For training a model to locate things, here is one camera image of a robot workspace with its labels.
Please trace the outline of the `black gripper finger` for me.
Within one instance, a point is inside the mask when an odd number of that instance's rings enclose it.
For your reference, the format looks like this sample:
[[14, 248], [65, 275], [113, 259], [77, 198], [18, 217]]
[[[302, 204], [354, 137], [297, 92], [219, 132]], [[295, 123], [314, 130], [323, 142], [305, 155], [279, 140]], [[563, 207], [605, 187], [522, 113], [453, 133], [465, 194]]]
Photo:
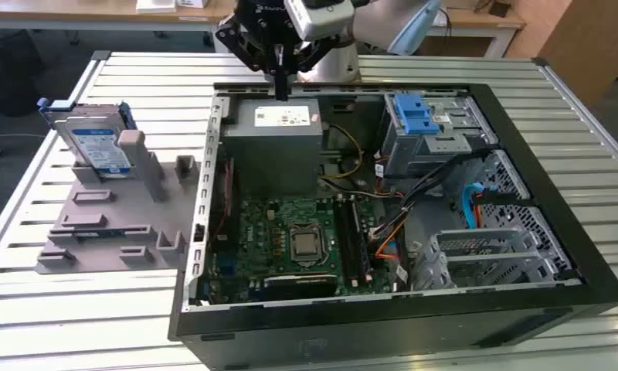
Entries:
[[290, 95], [290, 76], [298, 72], [307, 72], [311, 67], [326, 56], [327, 52], [337, 46], [341, 37], [337, 35], [318, 39], [309, 43], [309, 46], [295, 49], [299, 45], [299, 38], [287, 39], [282, 43], [282, 101]]
[[282, 100], [282, 70], [279, 66], [278, 54], [257, 57], [247, 51], [246, 30], [239, 25], [234, 13], [221, 22], [215, 31], [217, 39], [226, 46], [227, 50], [239, 58], [246, 67], [257, 72], [261, 71], [267, 80], [274, 84], [274, 98]]

